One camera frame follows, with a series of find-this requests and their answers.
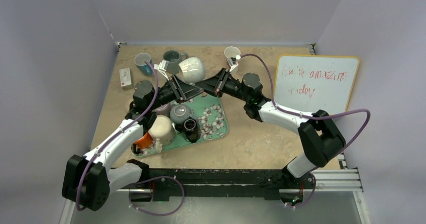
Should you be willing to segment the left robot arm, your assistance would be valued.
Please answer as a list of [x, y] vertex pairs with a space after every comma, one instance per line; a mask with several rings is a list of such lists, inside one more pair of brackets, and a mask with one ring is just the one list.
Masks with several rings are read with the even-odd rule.
[[83, 156], [71, 156], [65, 168], [62, 196], [74, 201], [76, 209], [99, 210], [112, 191], [128, 184], [144, 188], [149, 184], [148, 165], [130, 160], [124, 167], [112, 165], [157, 120], [154, 109], [176, 101], [183, 103], [204, 92], [197, 84], [189, 84], [173, 75], [163, 86], [142, 80], [135, 86], [133, 101], [124, 120], [101, 144]]

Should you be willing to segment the white speckled round mug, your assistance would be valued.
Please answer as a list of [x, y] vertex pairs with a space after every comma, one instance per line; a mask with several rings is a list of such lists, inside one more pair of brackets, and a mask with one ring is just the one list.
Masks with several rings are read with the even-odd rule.
[[197, 57], [190, 57], [178, 64], [177, 77], [185, 83], [195, 84], [204, 80], [206, 69], [204, 63]]

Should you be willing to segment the grey-blue speckled round mug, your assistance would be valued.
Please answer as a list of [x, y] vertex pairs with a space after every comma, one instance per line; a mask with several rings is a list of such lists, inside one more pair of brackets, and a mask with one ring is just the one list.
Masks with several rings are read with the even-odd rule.
[[186, 104], [177, 104], [172, 107], [170, 110], [170, 119], [176, 124], [183, 124], [192, 114], [191, 108]]

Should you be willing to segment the pink faceted mug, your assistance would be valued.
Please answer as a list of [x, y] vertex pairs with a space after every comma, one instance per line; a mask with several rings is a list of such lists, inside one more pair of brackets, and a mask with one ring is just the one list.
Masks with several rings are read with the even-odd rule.
[[224, 50], [224, 55], [226, 59], [235, 58], [237, 61], [241, 59], [241, 51], [238, 47], [235, 46], [228, 46]]

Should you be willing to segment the black mug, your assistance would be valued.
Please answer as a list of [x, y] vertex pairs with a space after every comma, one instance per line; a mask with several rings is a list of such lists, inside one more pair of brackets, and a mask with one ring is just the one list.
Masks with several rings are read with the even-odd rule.
[[198, 121], [193, 118], [188, 118], [180, 124], [175, 124], [175, 129], [182, 132], [185, 140], [190, 143], [195, 143], [200, 138]]

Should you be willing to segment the grey flat-bottom mug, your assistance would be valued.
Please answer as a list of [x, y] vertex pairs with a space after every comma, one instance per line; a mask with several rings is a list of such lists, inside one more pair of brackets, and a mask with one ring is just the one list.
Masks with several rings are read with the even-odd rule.
[[179, 53], [176, 50], [169, 50], [163, 54], [163, 59], [168, 61], [167, 72], [177, 74], [179, 72], [179, 63], [187, 59], [189, 56], [186, 52]]

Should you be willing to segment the blue textured mug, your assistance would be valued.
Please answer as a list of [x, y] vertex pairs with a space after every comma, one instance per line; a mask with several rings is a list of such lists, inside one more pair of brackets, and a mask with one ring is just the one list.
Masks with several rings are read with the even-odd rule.
[[152, 63], [151, 56], [148, 53], [139, 53], [134, 59], [136, 67], [142, 72], [142, 74], [150, 76], [152, 75], [152, 69], [147, 62], [150, 64]]

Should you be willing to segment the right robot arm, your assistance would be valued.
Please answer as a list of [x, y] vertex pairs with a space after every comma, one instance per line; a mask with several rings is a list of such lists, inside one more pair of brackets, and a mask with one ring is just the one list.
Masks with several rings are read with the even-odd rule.
[[213, 96], [228, 94], [243, 100], [249, 118], [283, 127], [299, 135], [303, 153], [282, 170], [282, 181], [288, 187], [295, 187], [302, 176], [314, 168], [324, 167], [346, 145], [345, 138], [326, 111], [292, 115], [292, 109], [274, 105], [262, 93], [263, 85], [255, 73], [247, 73], [242, 80], [237, 80], [223, 68], [215, 76], [196, 83], [196, 86]]

